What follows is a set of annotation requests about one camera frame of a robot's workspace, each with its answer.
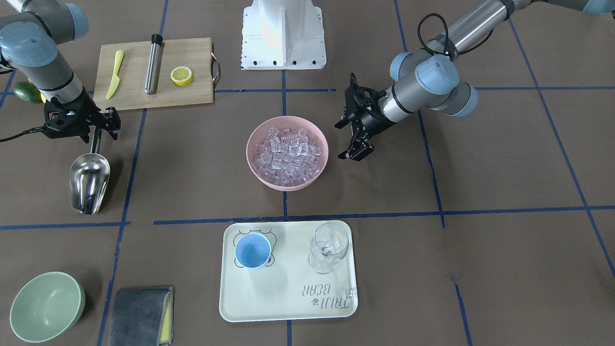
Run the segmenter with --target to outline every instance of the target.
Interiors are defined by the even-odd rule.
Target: lemon slice
[[[192,70],[188,67],[178,66],[171,71],[171,80],[179,86],[188,85],[193,79]]]

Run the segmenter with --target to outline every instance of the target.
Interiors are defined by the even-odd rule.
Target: knife
[[[109,85],[109,91],[107,92],[107,100],[115,94],[117,87],[119,86],[119,76],[117,75],[119,72],[120,66],[122,66],[122,61],[124,60],[124,51],[118,50],[116,52],[116,59],[113,63],[113,75],[111,76],[111,85]]]

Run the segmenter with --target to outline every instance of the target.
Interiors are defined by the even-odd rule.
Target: robotic arm
[[[22,134],[42,132],[52,139],[79,136],[87,143],[90,126],[97,126],[116,140],[121,126],[116,109],[100,110],[94,104],[56,46],[87,34],[83,11],[56,0],[7,2],[19,13],[0,17],[0,66],[23,72],[47,99],[45,124]]]
[[[423,107],[450,116],[468,115],[478,102],[476,90],[459,80],[453,61],[485,42],[493,29],[506,21],[516,10],[538,0],[480,0],[450,27],[438,14],[445,31],[427,44],[419,37],[423,48],[417,53],[401,53],[391,63],[391,87],[376,91],[357,84],[351,73],[350,86],[344,97],[344,115],[335,124],[338,129],[350,124],[351,143],[338,155],[340,159],[361,161],[374,151],[371,138],[397,124]],[[615,0],[544,0],[549,4],[580,10],[589,14],[613,13]]]

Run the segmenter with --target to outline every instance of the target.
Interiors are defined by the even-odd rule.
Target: green bowl
[[[43,342],[72,327],[83,312],[85,293],[72,276],[41,274],[24,286],[10,307],[10,327],[19,339]]]

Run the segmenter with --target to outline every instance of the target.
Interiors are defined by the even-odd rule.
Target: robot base
[[[244,9],[242,36],[245,70],[317,70],[327,64],[322,10],[310,0],[255,0]]]

